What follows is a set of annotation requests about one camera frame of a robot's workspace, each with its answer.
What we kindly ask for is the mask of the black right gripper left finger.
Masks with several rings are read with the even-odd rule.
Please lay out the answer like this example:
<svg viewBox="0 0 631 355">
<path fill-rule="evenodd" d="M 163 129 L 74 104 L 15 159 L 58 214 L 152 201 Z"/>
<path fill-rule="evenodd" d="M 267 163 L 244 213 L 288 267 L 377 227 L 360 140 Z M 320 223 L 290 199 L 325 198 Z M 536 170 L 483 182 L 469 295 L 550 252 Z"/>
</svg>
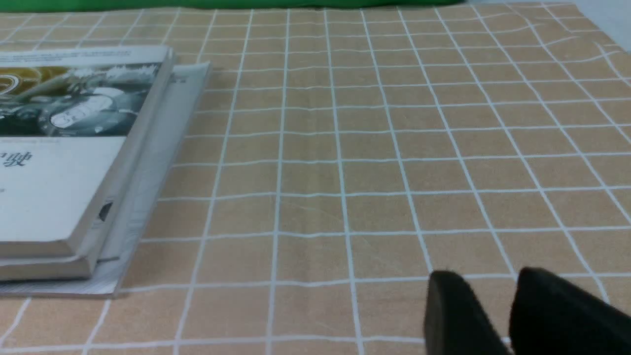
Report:
<svg viewBox="0 0 631 355">
<path fill-rule="evenodd" d="M 430 274 L 424 312 L 428 355 L 509 355 L 502 339 L 464 278 L 455 272 Z"/>
</svg>

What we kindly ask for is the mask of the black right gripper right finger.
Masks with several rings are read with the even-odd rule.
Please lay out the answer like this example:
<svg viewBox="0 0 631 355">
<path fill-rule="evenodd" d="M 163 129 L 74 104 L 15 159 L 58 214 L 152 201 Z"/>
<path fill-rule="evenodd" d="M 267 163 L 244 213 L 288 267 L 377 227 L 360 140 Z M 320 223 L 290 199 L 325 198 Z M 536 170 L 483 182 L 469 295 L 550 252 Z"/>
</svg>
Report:
<svg viewBox="0 0 631 355">
<path fill-rule="evenodd" d="M 517 355 L 628 355 L 631 319 L 538 267 L 519 272 L 509 336 Z"/>
</svg>

